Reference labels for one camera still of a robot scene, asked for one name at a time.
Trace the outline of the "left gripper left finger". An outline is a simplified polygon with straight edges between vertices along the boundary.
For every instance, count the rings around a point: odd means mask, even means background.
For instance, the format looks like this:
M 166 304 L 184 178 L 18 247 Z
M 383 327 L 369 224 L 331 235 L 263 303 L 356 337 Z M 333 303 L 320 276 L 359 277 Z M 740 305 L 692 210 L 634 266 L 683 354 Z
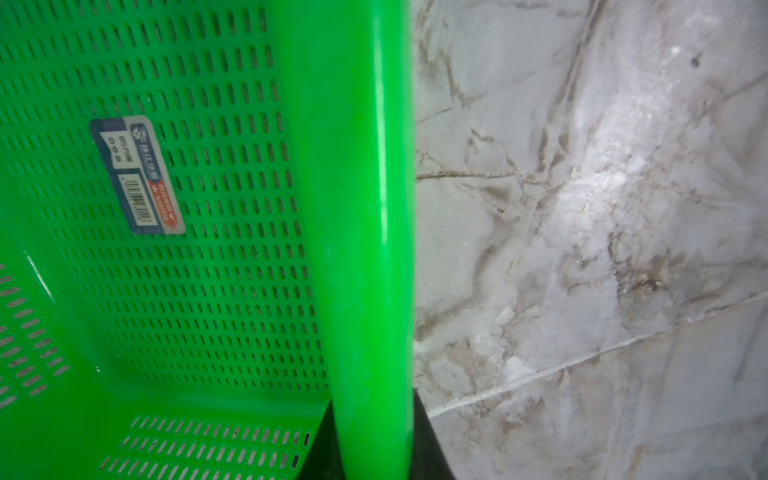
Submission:
M 328 404 L 296 479 L 345 479 L 332 402 Z

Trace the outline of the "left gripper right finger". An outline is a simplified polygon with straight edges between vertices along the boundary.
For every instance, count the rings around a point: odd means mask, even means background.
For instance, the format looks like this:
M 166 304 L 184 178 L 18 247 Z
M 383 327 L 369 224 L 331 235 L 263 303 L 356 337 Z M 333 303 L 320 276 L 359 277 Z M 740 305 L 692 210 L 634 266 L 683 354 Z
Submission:
M 455 480 L 417 391 L 414 398 L 412 480 Z

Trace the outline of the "green plastic basket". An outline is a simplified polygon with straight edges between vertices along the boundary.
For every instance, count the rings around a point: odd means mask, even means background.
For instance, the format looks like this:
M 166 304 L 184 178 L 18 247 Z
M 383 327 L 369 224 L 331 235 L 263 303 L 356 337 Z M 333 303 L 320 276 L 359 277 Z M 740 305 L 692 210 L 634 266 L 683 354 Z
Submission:
M 414 432 L 406 1 L 1 5 L 1 475 L 345 479 Z

